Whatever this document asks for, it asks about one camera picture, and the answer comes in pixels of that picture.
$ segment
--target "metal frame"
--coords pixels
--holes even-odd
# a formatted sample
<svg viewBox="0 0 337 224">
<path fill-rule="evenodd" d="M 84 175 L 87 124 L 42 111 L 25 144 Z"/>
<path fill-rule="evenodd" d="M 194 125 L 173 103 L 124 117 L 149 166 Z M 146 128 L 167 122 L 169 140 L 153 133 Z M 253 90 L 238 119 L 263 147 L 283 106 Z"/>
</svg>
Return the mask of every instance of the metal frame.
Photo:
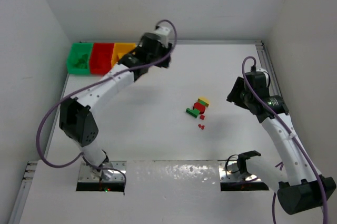
<svg viewBox="0 0 337 224">
<path fill-rule="evenodd" d="M 116 42 L 116 41 L 111 41 L 111 40 L 88 40 L 88 41 L 80 41 L 80 42 Z M 242 44 L 242 45 L 255 45 L 256 46 L 256 51 L 257 54 L 259 56 L 260 62 L 261 62 L 261 66 L 263 68 L 265 68 L 266 70 L 268 70 L 270 76 L 271 76 L 271 92 L 276 95 L 281 95 L 278 83 L 277 83 L 277 79 L 273 70 L 273 66 L 269 57 L 269 54 L 264 46 L 264 44 L 262 43 L 262 41 L 178 41 L 177 44 L 196 44 L 196 45 L 200 45 L 200 44 L 207 44 L 207 45 L 215 45 L 215 44 Z M 64 95 L 65 92 L 65 88 L 67 86 L 68 83 L 68 78 L 69 78 L 69 74 L 67 75 L 66 81 L 64 83 L 64 87 L 62 90 L 62 94 L 61 94 L 61 98 Z M 51 139 L 56 127 L 56 122 L 57 122 L 57 116 L 58 113 L 60 112 L 60 108 L 57 109 L 56 114 L 55 114 L 55 118 L 54 118 L 54 122 L 53 122 L 53 126 L 51 128 L 51 132 L 48 138 L 48 143 L 47 143 L 47 147 L 45 150 L 45 154 L 44 156 L 47 157 L 48 155 L 48 151 L 49 151 L 49 147 L 51 144 Z M 18 192 L 15 204 L 14 204 L 14 208 L 11 214 L 11 218 L 9 220 L 8 224 L 18 224 L 25 206 L 25 202 L 27 200 L 28 197 L 28 193 L 29 193 L 29 189 L 31 187 L 32 184 L 32 180 L 33 180 L 33 175 L 34 173 L 29 173 L 29 177 L 24 177 L 20 190 Z"/>
<path fill-rule="evenodd" d="M 28 162 L 8 224 L 19 224 L 20 222 L 36 167 L 37 161 Z"/>
</svg>

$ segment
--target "robotic arm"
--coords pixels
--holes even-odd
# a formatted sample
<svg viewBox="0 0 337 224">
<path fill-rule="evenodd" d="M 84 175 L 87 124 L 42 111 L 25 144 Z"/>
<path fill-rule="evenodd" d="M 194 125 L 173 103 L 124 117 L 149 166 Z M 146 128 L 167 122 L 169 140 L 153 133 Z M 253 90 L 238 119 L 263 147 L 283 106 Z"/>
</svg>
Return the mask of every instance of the robotic arm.
<svg viewBox="0 0 337 224">
<path fill-rule="evenodd" d="M 244 79 L 238 77 L 227 101 L 248 109 L 256 115 L 262 127 L 267 131 L 283 161 L 286 175 L 270 165 L 260 153 L 250 151 L 239 154 L 236 169 L 240 174 L 254 174 L 277 193 L 279 202 L 285 212 L 292 215 L 298 212 L 322 206 L 322 197 L 317 178 L 313 170 L 294 143 L 292 138 L 296 135 L 289 111 L 283 99 L 270 96 L 269 74 L 265 69 L 252 67 L 251 72 L 245 74 L 253 90 L 291 129 L 289 135 L 285 127 L 271 114 L 252 94 Z M 328 199 L 336 189 L 334 180 L 323 177 L 322 173 L 314 166 L 318 173 Z"/>
<path fill-rule="evenodd" d="M 168 39 L 170 32 L 171 29 L 167 27 L 157 26 L 154 32 L 145 33 L 139 45 L 124 55 L 100 79 L 100 81 L 108 78 L 112 78 L 112 80 L 89 88 L 78 96 L 61 103 L 60 128 L 75 141 L 83 152 L 84 159 L 93 166 L 100 167 L 109 162 L 106 153 L 95 140 L 98 135 L 95 118 L 114 95 L 147 73 L 148 67 L 142 67 L 143 65 L 163 59 L 170 52 L 172 47 Z M 170 60 L 171 57 L 168 56 L 156 66 L 167 68 Z M 133 72 L 128 71 L 132 67 L 138 67 L 138 69 Z M 124 73 L 114 77 L 120 71 L 124 71 Z"/>
</svg>

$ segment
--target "toy block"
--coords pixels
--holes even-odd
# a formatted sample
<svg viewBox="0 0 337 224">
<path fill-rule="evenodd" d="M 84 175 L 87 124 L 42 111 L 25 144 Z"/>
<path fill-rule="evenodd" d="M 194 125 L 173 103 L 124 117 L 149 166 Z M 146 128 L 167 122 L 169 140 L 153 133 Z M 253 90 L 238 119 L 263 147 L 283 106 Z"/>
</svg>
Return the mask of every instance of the toy block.
<svg viewBox="0 0 337 224">
<path fill-rule="evenodd" d="M 202 101 L 206 107 L 209 107 L 210 101 L 207 98 L 205 98 L 204 96 L 201 96 L 201 97 L 198 98 L 198 102 L 200 102 L 200 101 Z"/>
<path fill-rule="evenodd" d="M 205 105 L 205 106 L 207 105 L 207 103 L 204 102 L 204 101 L 202 101 L 202 100 L 198 100 L 198 102 L 201 103 L 201 104 L 203 104 L 203 105 Z"/>
<path fill-rule="evenodd" d="M 186 112 L 189 114 L 189 115 L 192 115 L 193 117 L 198 117 L 198 115 L 200 114 L 200 111 L 197 110 L 197 109 L 190 109 L 190 108 L 187 108 L 186 109 Z"/>
<path fill-rule="evenodd" d="M 200 114 L 204 114 L 205 111 L 206 111 L 206 107 L 203 104 L 199 103 L 199 102 L 195 102 L 194 103 L 193 109 L 199 110 Z"/>
</svg>

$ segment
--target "green block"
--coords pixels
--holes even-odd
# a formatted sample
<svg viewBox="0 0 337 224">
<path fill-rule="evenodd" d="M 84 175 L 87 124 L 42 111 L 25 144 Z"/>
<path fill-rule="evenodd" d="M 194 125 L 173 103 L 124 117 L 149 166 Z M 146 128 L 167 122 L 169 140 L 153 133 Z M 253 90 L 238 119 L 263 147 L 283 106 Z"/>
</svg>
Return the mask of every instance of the green block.
<svg viewBox="0 0 337 224">
<path fill-rule="evenodd" d="M 187 108 L 186 109 L 186 112 L 189 114 L 189 115 L 192 115 L 193 117 L 198 117 L 198 115 L 200 114 L 200 111 L 197 110 L 197 109 L 190 109 L 190 108 Z"/>
<path fill-rule="evenodd" d="M 201 104 L 203 104 L 203 105 L 205 105 L 207 107 L 207 103 L 206 102 L 204 102 L 202 100 L 199 100 L 198 102 L 201 103 Z"/>
<path fill-rule="evenodd" d="M 94 43 L 73 43 L 67 59 L 69 74 L 90 75 L 89 60 Z"/>
</svg>

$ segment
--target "white enclosure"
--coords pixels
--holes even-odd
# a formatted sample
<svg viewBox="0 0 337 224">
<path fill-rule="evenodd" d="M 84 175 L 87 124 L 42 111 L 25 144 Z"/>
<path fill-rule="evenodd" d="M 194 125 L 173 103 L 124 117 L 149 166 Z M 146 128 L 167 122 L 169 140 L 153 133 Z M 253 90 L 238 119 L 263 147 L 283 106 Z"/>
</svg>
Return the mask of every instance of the white enclosure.
<svg viewBox="0 0 337 224">
<path fill-rule="evenodd" d="M 137 40 L 169 18 L 180 40 L 266 38 L 284 0 L 47 0 L 71 41 Z"/>
</svg>

